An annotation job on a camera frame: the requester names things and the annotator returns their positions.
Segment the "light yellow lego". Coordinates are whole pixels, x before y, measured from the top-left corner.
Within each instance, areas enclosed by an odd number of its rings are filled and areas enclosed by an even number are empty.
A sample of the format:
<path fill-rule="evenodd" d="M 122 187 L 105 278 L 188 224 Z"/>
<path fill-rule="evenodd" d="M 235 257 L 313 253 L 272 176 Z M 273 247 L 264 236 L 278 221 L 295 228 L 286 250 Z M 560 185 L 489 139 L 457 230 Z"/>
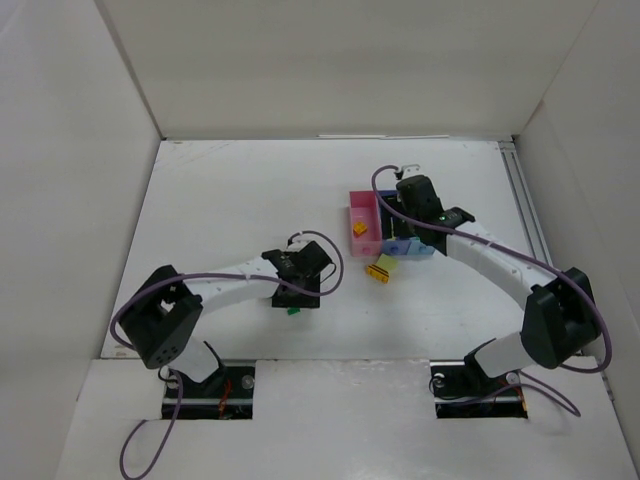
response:
<path fill-rule="evenodd" d="M 393 256 L 389 256 L 389 255 L 386 255 L 386 254 L 381 254 L 379 256 L 378 260 L 376 261 L 375 265 L 379 269 L 390 273 L 390 272 L 394 271 L 397 268 L 398 260 Z"/>

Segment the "orange striped lego brick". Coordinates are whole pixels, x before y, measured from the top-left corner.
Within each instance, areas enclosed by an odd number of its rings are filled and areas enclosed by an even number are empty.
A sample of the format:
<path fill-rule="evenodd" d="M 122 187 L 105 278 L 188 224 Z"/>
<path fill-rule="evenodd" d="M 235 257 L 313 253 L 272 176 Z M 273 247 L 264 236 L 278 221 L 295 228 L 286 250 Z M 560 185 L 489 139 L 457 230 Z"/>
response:
<path fill-rule="evenodd" d="M 390 279 L 390 273 L 377 264 L 370 264 L 366 267 L 366 273 L 376 281 L 387 284 Z"/>

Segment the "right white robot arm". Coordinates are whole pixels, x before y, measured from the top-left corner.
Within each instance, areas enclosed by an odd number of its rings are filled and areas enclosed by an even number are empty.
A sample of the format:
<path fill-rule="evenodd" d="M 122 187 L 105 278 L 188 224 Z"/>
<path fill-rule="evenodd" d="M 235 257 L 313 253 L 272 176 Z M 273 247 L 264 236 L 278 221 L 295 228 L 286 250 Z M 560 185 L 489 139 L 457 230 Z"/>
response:
<path fill-rule="evenodd" d="M 465 356 L 462 376 L 471 386 L 532 365 L 564 367 L 588 344 L 609 338 L 584 272 L 560 271 L 507 247 L 471 213 L 444 208 L 427 176 L 398 172 L 396 178 L 400 206 L 386 199 L 380 206 L 403 220 L 423 244 L 482 275 L 523 311 L 520 330 Z"/>

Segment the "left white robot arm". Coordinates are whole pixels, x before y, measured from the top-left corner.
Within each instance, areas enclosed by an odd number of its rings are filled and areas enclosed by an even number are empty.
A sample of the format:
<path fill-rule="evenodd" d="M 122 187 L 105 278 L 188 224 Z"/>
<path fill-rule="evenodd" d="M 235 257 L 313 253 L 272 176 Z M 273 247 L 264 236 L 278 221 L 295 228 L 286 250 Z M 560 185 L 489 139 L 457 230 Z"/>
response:
<path fill-rule="evenodd" d="M 165 265 L 116 314 L 116 324 L 146 368 L 166 367 L 211 390 L 223 382 L 225 367 L 212 348 L 193 337 L 200 318 L 257 299 L 269 299 L 276 308 L 317 308 L 320 277 L 332 263 L 317 242 L 308 241 L 219 272 L 180 274 Z"/>

